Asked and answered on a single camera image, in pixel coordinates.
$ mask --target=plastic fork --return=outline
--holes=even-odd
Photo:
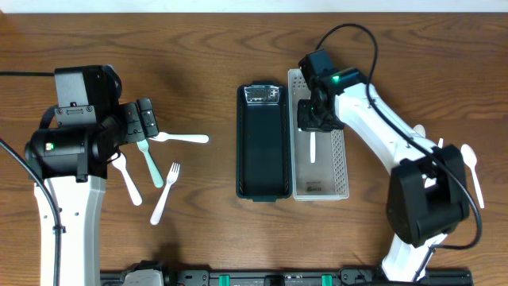
[[[159,224],[160,218],[162,217],[162,213],[164,212],[164,207],[166,206],[167,195],[169,195],[169,189],[178,179],[178,174],[180,173],[180,164],[173,163],[169,173],[166,177],[166,187],[160,196],[159,202],[157,202],[156,209],[153,211],[152,217],[150,218],[150,223],[154,226]]]

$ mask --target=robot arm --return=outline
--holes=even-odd
[[[370,86],[371,97],[380,110],[383,111],[396,125],[410,134],[421,146],[430,152],[435,146],[433,142],[414,132],[386,103],[379,97],[375,88]],[[417,160],[424,154],[400,137],[383,119],[370,107],[365,96],[365,84],[358,83],[344,89],[344,93],[335,98],[336,116],[345,125],[357,132],[367,145],[381,160],[388,173],[404,159]],[[415,273],[421,267],[429,247],[444,241],[447,234],[438,234],[425,241],[425,244],[414,247],[402,241],[397,235],[391,243],[390,252],[383,259],[382,269],[388,280],[412,281]],[[425,270],[419,273],[418,279],[425,276]]]
[[[408,133],[420,145],[432,152],[435,147],[432,141],[423,138],[412,130],[386,103],[379,97],[374,86],[370,86],[371,97],[378,108],[391,119],[399,129]],[[403,159],[417,160],[424,156],[413,146],[400,137],[387,123],[370,107],[365,95],[365,84],[358,83],[344,89],[344,93],[336,95],[336,116],[345,125],[351,127],[362,137],[370,149],[381,160],[388,173],[398,166]]]
[[[119,146],[159,133],[149,99],[120,104],[121,81],[109,66],[55,70],[58,107],[25,147],[26,160],[60,209],[60,285],[100,285],[99,217],[107,165]],[[50,129],[53,118],[58,128]],[[40,284],[55,279],[55,235],[48,200],[35,185],[41,224]]]
[[[382,263],[388,280],[412,281],[425,275],[431,245],[440,244],[469,216],[468,202],[447,174],[424,153],[409,145],[371,107],[366,77],[355,68],[338,71],[324,50],[308,54],[299,63],[311,90],[310,99],[298,102],[298,127],[329,132],[351,127],[391,174],[387,217],[395,232],[390,252]],[[402,132],[454,171],[465,186],[464,162],[453,145],[439,149],[414,132],[369,87],[379,110]],[[425,188],[423,177],[436,177]]]

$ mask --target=plastic spoon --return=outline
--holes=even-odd
[[[150,175],[152,176],[153,184],[156,187],[164,186],[164,180],[160,175],[159,169],[157,168],[156,162],[153,161],[152,155],[150,155],[150,145],[148,141],[144,139],[143,141],[137,142],[137,148],[143,153],[144,158],[146,160],[146,164],[148,165],[148,170],[150,171]]]
[[[316,133],[310,133],[310,163],[316,161]]]
[[[129,191],[130,199],[133,201],[134,206],[141,205],[141,203],[143,203],[143,199],[141,198],[141,194],[137,190],[137,187],[134,184],[133,179],[130,177],[129,172],[127,172],[127,158],[125,158],[124,153],[120,153],[120,156],[116,160],[114,160],[112,164],[124,176],[125,184],[127,185],[127,190]]]
[[[483,195],[482,190],[479,187],[478,176],[476,176],[475,166],[478,160],[476,159],[475,151],[471,148],[470,145],[464,144],[460,147],[460,152],[462,153],[462,157],[464,159],[464,163],[471,169],[471,175],[473,177],[473,183],[475,184],[476,196],[478,197],[479,207],[485,208],[483,204]]]
[[[425,138],[425,127],[423,125],[418,124],[413,128],[414,132],[420,134],[423,138]]]
[[[164,142],[166,140],[180,140],[194,143],[207,143],[209,138],[203,134],[169,134],[165,132],[159,132],[155,137],[149,138],[154,141]]]

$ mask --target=black cable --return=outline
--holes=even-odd
[[[109,75],[113,81],[116,83],[116,92],[117,92],[117,99],[119,99],[121,97],[121,80],[120,80],[120,76],[118,76],[118,74],[113,70],[113,67],[109,66],[109,65],[105,65],[105,66],[102,66],[102,70],[107,74]]]
[[[117,152],[115,152],[115,154],[117,154],[117,157],[114,158],[114,159],[109,159],[106,164],[110,164],[110,163],[113,163],[114,160],[118,160],[120,158],[120,155],[121,155],[121,152],[120,152],[120,149],[117,147]]]
[[[404,140],[406,140],[407,143],[412,145],[416,150],[422,152],[424,155],[429,157],[436,164],[436,166],[438,168],[440,168],[443,172],[445,172],[450,178],[452,178],[452,180],[455,183],[457,183],[460,186],[460,189],[462,190],[462,192],[465,194],[466,198],[468,199],[468,202],[469,202],[469,204],[471,206],[473,214],[475,215],[476,234],[475,234],[475,238],[470,243],[468,243],[466,245],[441,245],[441,244],[440,245],[431,245],[429,247],[429,252],[427,253],[427,255],[429,256],[428,259],[427,259],[427,262],[430,259],[431,252],[433,253],[434,249],[437,249],[437,248],[439,248],[439,249],[464,250],[464,249],[470,249],[470,248],[475,247],[475,245],[478,244],[480,238],[482,237],[483,227],[482,227],[482,218],[481,218],[481,216],[479,214],[478,207],[476,206],[475,201],[471,197],[471,194],[469,193],[469,191],[459,181],[459,179],[457,179],[455,174],[453,174],[453,172],[445,164],[443,164],[440,160],[438,160],[431,152],[427,151],[426,149],[421,147],[418,143],[413,141],[413,139],[411,137],[407,136],[390,119],[388,119],[383,114],[383,112],[381,112],[381,110],[377,107],[377,105],[375,104],[375,100],[372,99],[372,97],[371,97],[371,93],[369,91],[369,87],[371,85],[372,75],[374,74],[375,64],[376,64],[377,59],[378,59],[378,44],[377,44],[377,41],[375,40],[375,37],[372,34],[372,32],[369,31],[367,28],[363,27],[362,25],[358,25],[358,24],[354,24],[354,23],[346,23],[346,24],[338,25],[337,27],[335,27],[335,28],[331,29],[329,32],[327,32],[327,34],[317,44],[316,49],[319,49],[321,47],[321,44],[325,41],[326,37],[331,35],[333,32],[337,31],[338,29],[341,29],[341,28],[344,28],[344,27],[354,27],[354,28],[361,29],[362,31],[364,31],[371,38],[372,44],[374,45],[374,59],[372,61],[371,70],[369,71],[369,74],[368,74],[368,77],[367,77],[367,83],[365,85],[365,94],[367,95],[369,104],[374,108],[375,112],[381,117],[381,119],[383,119],[385,121],[385,123],[387,123],[389,125],[389,127],[391,127],[398,135],[400,135],[400,137],[402,137]],[[425,266],[426,266],[426,263],[423,266],[420,267],[421,269],[419,271],[421,272],[425,268]]]
[[[48,129],[51,121],[55,117],[55,109],[58,108],[58,105],[54,105],[49,107],[44,114],[42,114],[42,118],[40,119],[39,129]]]
[[[61,257],[61,246],[62,246],[62,225],[60,221],[60,211],[56,207],[55,200],[51,196],[42,179],[33,171],[33,169],[21,158],[16,151],[14,151],[5,141],[0,138],[0,146],[3,147],[8,154],[10,154],[36,181],[40,189],[44,193],[44,196],[48,200],[49,207],[53,213],[53,219],[55,220],[55,226],[53,227],[53,233],[55,234],[55,268],[53,269],[53,285],[58,286],[60,284],[60,257]]]
[[[10,76],[55,76],[52,72],[34,72],[34,71],[0,71],[0,75]]]
[[[52,72],[30,72],[30,71],[0,71],[0,76],[55,76]],[[0,145],[10,154],[36,181],[37,185],[40,187],[44,196],[48,200],[49,207],[51,208],[51,212],[53,213],[53,219],[55,221],[55,225],[53,227],[53,233],[55,234],[55,266],[53,268],[53,286],[60,285],[60,258],[62,253],[62,223],[60,220],[60,210],[56,207],[55,200],[51,196],[51,193],[48,191],[46,186],[44,185],[43,180],[33,171],[33,169],[19,156],[19,154],[14,151],[14,149],[10,148],[10,146],[0,138]]]
[[[423,258],[423,261],[420,264],[420,267],[418,267],[417,271],[414,273],[412,281],[418,280],[420,273],[423,271],[423,269],[425,269],[425,266],[429,263],[430,258],[432,257],[433,254],[435,254],[435,252],[436,252],[436,248],[430,246],[429,250],[427,250],[427,254],[425,255],[425,257]]]

